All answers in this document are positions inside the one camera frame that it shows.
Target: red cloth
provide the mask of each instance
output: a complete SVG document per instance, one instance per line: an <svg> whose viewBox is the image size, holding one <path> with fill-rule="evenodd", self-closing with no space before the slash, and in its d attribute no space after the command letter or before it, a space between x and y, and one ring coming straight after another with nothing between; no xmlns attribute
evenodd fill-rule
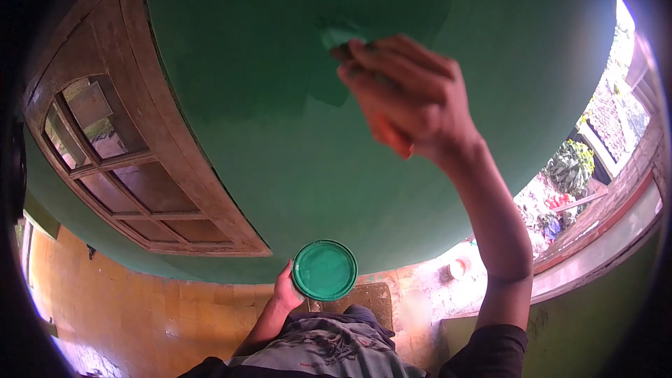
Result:
<svg viewBox="0 0 672 378"><path fill-rule="evenodd" d="M549 197L546 200L546 206L548 206L550 209L555 209L556 207L568 205L569 203L572 203L570 197L571 196L568 195L567 193L560 196Z"/></svg>

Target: person's right hand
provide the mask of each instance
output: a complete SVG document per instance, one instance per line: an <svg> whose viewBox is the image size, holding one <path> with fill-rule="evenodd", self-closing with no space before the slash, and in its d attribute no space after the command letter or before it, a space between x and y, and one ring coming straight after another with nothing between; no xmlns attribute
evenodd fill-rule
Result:
<svg viewBox="0 0 672 378"><path fill-rule="evenodd" d="M391 125L391 133L388 126L379 131L380 123L370 120L375 139L391 147L413 144L418 154L436 163L462 157L482 142L455 60L404 35L369 44L353 39L348 47L353 59L339 67L340 79L357 97L367 118L373 114Z"/></svg>

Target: green paint lid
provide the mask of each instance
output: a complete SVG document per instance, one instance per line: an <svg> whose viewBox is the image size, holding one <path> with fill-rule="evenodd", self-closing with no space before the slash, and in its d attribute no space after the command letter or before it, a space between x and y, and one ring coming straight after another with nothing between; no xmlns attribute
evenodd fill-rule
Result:
<svg viewBox="0 0 672 378"><path fill-rule="evenodd" d="M317 301L335 301L352 290L357 280L357 260L340 242L320 239L301 248L292 266L296 288Z"/></svg>

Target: black sleeve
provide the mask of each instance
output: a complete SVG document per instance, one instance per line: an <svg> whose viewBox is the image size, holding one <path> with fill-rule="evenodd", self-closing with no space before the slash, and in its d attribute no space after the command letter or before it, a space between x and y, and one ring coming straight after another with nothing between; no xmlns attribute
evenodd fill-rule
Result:
<svg viewBox="0 0 672 378"><path fill-rule="evenodd" d="M509 324L486 325L441 366L439 378L520 378L527 334Z"/></svg>

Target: green wall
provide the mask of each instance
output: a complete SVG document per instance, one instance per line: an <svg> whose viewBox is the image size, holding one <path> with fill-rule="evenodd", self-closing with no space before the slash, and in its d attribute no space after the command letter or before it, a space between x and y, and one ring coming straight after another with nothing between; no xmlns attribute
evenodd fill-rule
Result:
<svg viewBox="0 0 672 378"><path fill-rule="evenodd" d="M273 250L270 258L157 256L98 219L34 143L29 188L66 228L135 270L272 282L301 245L331 238L361 273L426 260L470 233L428 161L374 143L315 27L405 32L462 64L472 114L517 192L579 118L606 64L615 0L147 0L161 59L199 144Z"/></svg>
<svg viewBox="0 0 672 378"><path fill-rule="evenodd" d="M594 377L609 361L643 306L655 271L659 231L614 270L530 309L524 378ZM441 322L452 356L465 346L476 317Z"/></svg>

